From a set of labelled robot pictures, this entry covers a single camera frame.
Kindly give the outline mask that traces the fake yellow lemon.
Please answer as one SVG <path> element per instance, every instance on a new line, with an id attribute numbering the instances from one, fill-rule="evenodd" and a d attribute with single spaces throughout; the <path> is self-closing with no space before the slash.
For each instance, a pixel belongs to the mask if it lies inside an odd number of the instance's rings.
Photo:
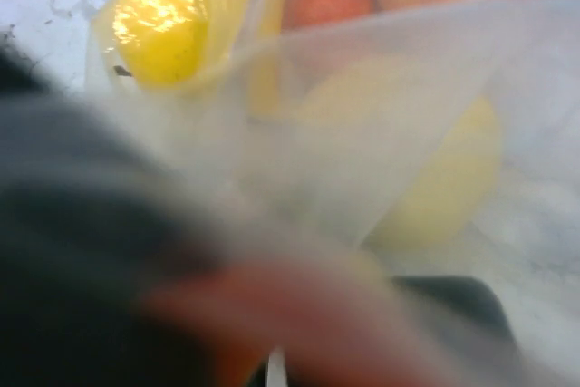
<path id="1" fill-rule="evenodd" d="M 169 87 L 192 76 L 208 41 L 206 0 L 116 0 L 117 48 L 143 87 Z"/>

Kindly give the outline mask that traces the fake yellow banana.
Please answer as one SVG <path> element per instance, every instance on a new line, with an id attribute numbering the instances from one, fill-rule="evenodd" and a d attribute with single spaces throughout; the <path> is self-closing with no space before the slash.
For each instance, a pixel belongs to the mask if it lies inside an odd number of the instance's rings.
<path id="1" fill-rule="evenodd" d="M 208 41 L 203 62 L 225 64 L 252 53 L 246 73 L 247 107 L 257 119 L 281 116 L 279 61 L 270 47 L 282 33 L 285 0 L 208 0 Z"/>

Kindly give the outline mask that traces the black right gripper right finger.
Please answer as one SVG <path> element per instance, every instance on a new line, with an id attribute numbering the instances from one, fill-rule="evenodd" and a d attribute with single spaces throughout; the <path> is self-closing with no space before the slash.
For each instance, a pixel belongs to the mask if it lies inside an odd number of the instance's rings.
<path id="1" fill-rule="evenodd" d="M 495 336 L 512 342 L 512 331 L 502 304 L 485 283 L 469 276 L 395 276 L 395 285 L 427 296 L 452 313 Z"/>

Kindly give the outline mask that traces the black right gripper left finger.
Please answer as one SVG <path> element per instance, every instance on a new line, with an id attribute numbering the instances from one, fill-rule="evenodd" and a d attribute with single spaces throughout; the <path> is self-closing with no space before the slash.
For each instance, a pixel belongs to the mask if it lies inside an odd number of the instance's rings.
<path id="1" fill-rule="evenodd" d="M 227 232 L 88 112 L 1 58 L 1 383 L 232 386 L 216 341 L 153 314 Z"/>

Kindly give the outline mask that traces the orange zip clear bag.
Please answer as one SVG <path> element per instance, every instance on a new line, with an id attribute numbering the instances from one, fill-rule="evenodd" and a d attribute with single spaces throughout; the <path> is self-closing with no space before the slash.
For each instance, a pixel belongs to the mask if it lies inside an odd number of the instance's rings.
<path id="1" fill-rule="evenodd" d="M 579 0 L 459 0 L 282 28 L 282 112 L 249 114 L 252 53 L 147 88 L 117 48 L 110 0 L 94 16 L 85 87 L 152 156 L 209 193 L 224 190 L 289 228 L 299 243 L 367 249 L 397 274 L 461 273 L 506 299 L 526 353 L 579 381 Z M 425 134 L 406 131 L 402 101 L 349 119 L 299 113 L 307 93 L 353 63 L 417 61 L 442 103 Z M 364 239 L 421 170 L 440 136 L 479 96 L 502 132 L 496 187 L 446 243 L 377 247 Z"/>

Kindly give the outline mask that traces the fake tan pear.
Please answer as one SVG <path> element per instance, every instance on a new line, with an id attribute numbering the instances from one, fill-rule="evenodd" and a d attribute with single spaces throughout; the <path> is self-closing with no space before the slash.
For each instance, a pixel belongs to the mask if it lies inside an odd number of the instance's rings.
<path id="1" fill-rule="evenodd" d="M 428 75 L 408 58 L 378 57 L 351 64 L 316 84 L 299 113 L 315 121 L 349 119 L 378 103 L 404 102 L 411 110 L 406 131 L 425 134 L 443 104 L 430 104 L 436 90 L 422 86 Z M 377 247 L 417 248 L 443 244 L 463 229 L 480 203 L 496 187 L 501 165 L 502 132 L 498 116 L 484 96 L 440 136 L 411 184 L 364 239 Z"/>

